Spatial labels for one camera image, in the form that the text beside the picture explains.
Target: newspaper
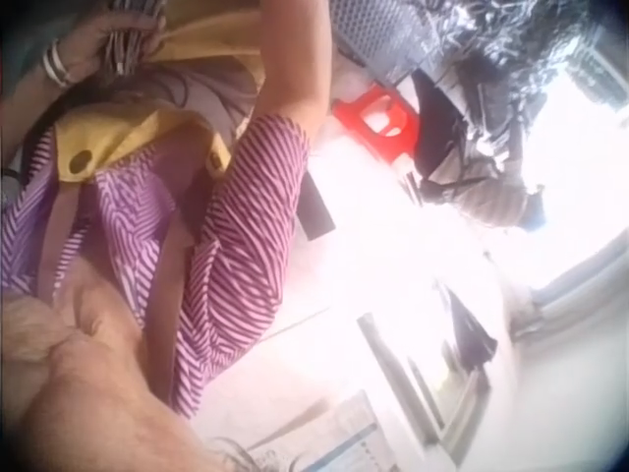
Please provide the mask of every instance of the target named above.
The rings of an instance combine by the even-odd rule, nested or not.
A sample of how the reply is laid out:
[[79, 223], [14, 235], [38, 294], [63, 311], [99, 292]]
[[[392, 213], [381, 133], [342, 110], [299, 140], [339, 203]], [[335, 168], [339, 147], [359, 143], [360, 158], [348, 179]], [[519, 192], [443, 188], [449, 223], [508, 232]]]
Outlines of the newspaper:
[[250, 453], [260, 470], [399, 472], [364, 392]]

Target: bright window light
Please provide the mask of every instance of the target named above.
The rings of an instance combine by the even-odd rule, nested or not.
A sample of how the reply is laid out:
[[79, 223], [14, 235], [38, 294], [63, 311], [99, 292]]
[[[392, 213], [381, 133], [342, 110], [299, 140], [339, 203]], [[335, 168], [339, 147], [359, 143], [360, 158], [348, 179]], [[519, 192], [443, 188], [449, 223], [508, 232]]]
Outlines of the bright window light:
[[546, 187], [547, 224], [515, 236], [518, 254], [509, 259], [519, 279], [540, 289], [627, 227], [629, 133], [562, 74], [527, 142], [523, 172], [531, 187]]

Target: purple striped dress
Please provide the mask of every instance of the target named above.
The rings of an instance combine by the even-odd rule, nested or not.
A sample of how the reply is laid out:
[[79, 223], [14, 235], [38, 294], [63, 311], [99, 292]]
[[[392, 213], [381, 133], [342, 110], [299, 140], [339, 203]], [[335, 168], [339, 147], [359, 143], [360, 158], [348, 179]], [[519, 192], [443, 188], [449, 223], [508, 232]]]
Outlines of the purple striped dress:
[[[147, 146], [95, 174], [92, 198], [82, 204], [57, 271], [58, 288], [88, 230], [83, 212], [97, 211], [114, 272], [140, 326], [162, 243], [160, 228], [174, 207], [152, 169], [160, 152], [159, 146]], [[273, 322], [308, 152], [305, 133], [290, 120], [255, 119], [236, 147], [225, 185], [209, 202], [177, 333], [173, 397], [185, 417], [198, 410], [204, 386]], [[57, 187], [55, 153], [49, 131], [31, 160], [28, 186], [3, 215], [4, 289], [34, 292], [36, 248]]]

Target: striped fabric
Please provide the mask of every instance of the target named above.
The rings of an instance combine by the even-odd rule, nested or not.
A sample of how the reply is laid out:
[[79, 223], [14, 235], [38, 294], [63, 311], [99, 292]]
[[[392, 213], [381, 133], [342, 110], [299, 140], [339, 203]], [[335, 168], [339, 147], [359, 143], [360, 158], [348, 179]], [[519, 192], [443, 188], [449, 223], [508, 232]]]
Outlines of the striped fabric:
[[[458, 150], [454, 149], [430, 175], [437, 184], [452, 184], [459, 180], [461, 164]], [[503, 172], [487, 158], [472, 157], [463, 178], [485, 177], [482, 182], [462, 186], [452, 202], [461, 213], [493, 227], [516, 225], [527, 203], [527, 189], [520, 176], [517, 163], [505, 162]]]
[[[116, 276], [140, 326], [172, 198], [152, 172], [163, 149], [146, 147], [98, 172], [82, 198], [58, 267], [57, 288], [98, 211]], [[278, 116], [254, 120], [234, 153], [224, 185], [212, 196], [195, 248], [177, 334], [175, 409], [191, 417], [204, 386], [241, 358], [273, 322], [282, 300], [288, 251], [308, 140]], [[2, 225], [2, 286], [34, 291], [43, 222], [56, 191], [55, 144], [40, 140], [31, 180]]]

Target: silver bangle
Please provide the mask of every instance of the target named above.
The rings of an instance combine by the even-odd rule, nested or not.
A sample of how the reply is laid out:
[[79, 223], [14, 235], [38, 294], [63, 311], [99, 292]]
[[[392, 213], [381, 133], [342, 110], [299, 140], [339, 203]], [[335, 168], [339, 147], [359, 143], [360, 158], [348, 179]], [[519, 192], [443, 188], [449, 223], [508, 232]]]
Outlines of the silver bangle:
[[70, 73], [68, 69], [61, 62], [61, 57], [59, 56], [59, 40], [55, 39], [50, 44], [50, 56], [52, 58], [52, 65], [57, 69], [57, 72], [61, 74], [62, 80], [67, 84], [72, 84], [73, 81], [70, 77]]
[[72, 83], [67, 80], [65, 74], [60, 71], [57, 67], [55, 67], [55, 60], [53, 59], [54, 53], [56, 50], [56, 43], [53, 42], [44, 52], [41, 57], [41, 62], [43, 64], [43, 69], [46, 72], [46, 76], [54, 82], [60, 89], [67, 89]]

